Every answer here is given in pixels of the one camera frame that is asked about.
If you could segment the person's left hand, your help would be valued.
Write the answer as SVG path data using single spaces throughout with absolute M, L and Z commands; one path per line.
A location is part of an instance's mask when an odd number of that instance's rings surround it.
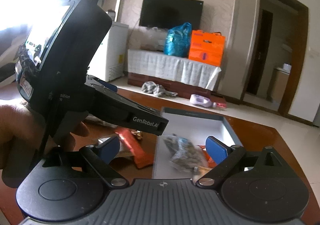
M 31 170 L 46 129 L 44 118 L 29 111 L 25 103 L 1 100 L 2 181 L 17 188 Z

